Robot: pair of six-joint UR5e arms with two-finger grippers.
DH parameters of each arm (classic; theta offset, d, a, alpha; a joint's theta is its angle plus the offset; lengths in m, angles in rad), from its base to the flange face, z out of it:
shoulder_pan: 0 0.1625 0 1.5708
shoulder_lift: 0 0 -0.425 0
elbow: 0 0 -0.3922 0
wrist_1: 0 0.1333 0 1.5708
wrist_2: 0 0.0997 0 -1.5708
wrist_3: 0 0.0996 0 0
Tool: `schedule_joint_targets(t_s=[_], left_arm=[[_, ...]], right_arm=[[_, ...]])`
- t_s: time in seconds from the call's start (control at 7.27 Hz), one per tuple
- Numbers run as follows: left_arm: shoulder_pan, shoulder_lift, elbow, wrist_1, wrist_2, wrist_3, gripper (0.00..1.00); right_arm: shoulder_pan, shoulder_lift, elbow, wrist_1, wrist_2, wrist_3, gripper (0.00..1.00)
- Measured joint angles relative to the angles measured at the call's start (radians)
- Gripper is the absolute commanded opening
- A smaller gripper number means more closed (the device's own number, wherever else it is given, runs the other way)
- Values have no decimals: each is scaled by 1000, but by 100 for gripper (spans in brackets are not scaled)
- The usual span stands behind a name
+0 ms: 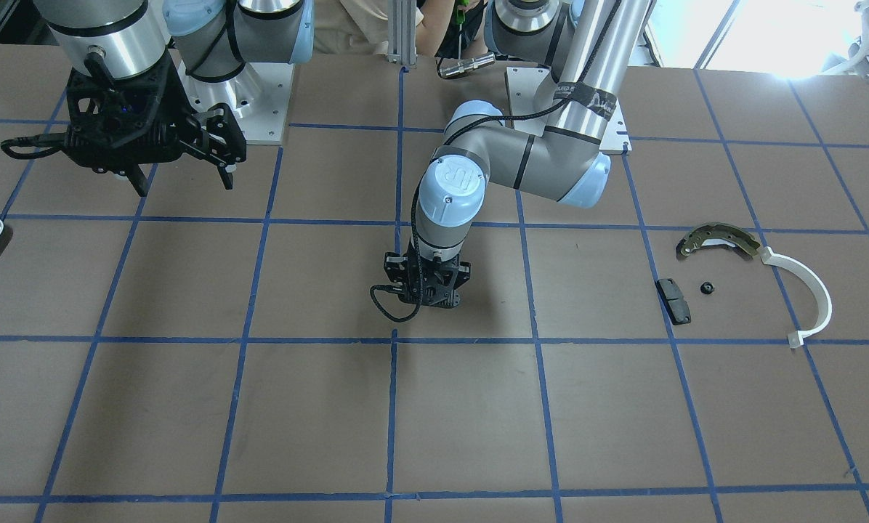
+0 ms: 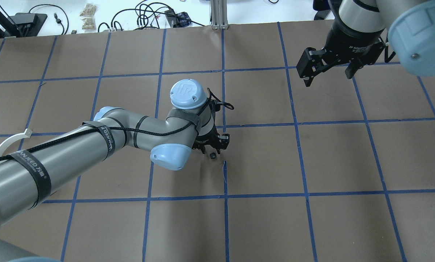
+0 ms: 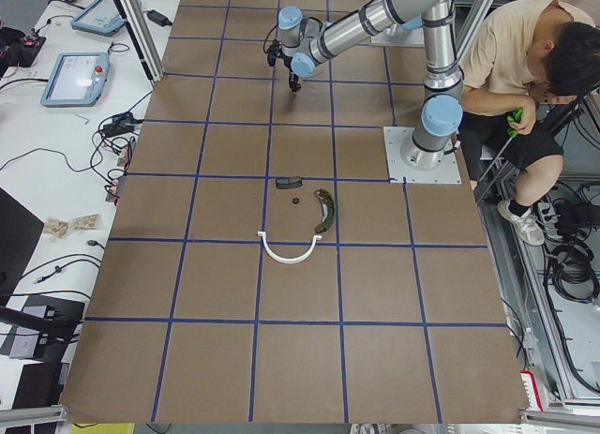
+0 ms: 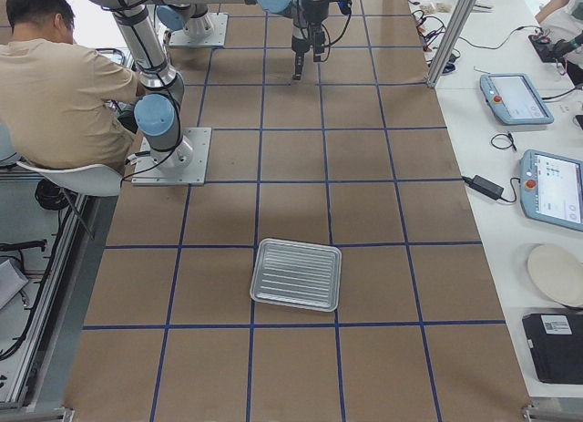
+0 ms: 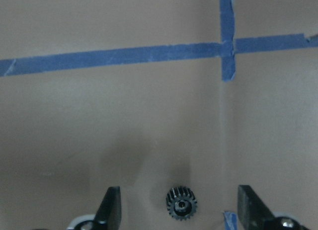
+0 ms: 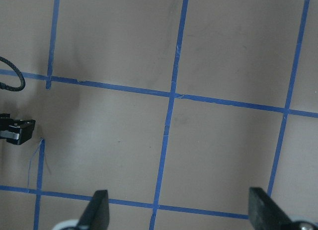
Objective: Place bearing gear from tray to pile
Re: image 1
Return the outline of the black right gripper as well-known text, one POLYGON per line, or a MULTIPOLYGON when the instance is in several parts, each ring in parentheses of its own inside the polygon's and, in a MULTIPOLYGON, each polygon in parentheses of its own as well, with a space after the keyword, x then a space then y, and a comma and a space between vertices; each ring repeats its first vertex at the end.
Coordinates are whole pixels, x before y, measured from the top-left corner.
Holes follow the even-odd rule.
POLYGON ((126 175, 140 198, 151 179, 142 163, 175 161, 187 152, 216 166, 223 187, 234 188, 234 172, 246 160, 246 139, 234 110, 217 103, 195 113, 185 94, 171 55, 162 55, 149 70, 103 86, 72 70, 67 81, 70 117, 65 153, 82 166, 126 175), (189 126, 189 132, 179 132, 189 126))

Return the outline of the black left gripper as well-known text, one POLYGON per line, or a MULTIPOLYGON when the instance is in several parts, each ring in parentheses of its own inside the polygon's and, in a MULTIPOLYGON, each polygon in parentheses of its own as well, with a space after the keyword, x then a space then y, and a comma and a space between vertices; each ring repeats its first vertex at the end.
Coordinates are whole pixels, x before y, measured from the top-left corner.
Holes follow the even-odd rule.
POLYGON ((460 256, 443 259, 425 259, 414 247, 407 251, 405 302, 435 308, 452 309, 461 303, 458 292, 471 277, 471 264, 460 256))

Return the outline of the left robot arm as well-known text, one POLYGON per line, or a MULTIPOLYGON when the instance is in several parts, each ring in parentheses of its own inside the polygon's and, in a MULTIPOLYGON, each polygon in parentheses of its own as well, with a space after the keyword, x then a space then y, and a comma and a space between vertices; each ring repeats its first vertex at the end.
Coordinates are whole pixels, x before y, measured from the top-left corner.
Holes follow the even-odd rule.
POLYGON ((470 277, 461 249, 490 183, 577 208, 597 204, 618 90, 653 1, 492 1, 485 40, 538 66, 536 86, 507 81, 513 113, 485 100, 455 109, 413 197, 404 254, 388 253, 385 291, 415 307, 454 308, 470 277))

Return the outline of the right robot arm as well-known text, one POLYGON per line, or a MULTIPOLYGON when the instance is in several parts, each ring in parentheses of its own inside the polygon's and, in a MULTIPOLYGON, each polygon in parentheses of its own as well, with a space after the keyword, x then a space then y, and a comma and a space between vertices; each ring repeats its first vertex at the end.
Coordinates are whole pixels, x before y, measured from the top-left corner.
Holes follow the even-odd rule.
POLYGON ((64 153, 77 166, 128 179, 147 195, 145 163, 191 155, 225 189, 254 142, 252 120, 274 117, 255 64, 308 62, 312 1, 36 1, 71 60, 66 130, 4 140, 10 158, 64 153))

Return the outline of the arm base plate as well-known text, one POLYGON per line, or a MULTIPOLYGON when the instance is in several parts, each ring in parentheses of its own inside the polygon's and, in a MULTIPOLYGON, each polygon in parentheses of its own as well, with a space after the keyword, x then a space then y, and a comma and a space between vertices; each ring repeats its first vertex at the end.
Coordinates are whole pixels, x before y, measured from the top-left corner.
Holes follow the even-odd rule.
MULTIPOLYGON (((545 110, 555 103, 555 83, 546 68, 509 66, 506 86, 512 115, 530 115, 545 110)), ((607 155, 621 155, 633 151, 633 145, 620 106, 616 106, 607 123, 583 107, 571 107, 561 113, 562 126, 572 131, 581 130, 601 140, 599 149, 607 155)))
POLYGON ((178 73, 196 110, 202 112, 224 102, 234 110, 249 145, 281 145, 295 70, 293 64, 248 63, 238 76, 221 83, 186 76, 183 63, 178 73))

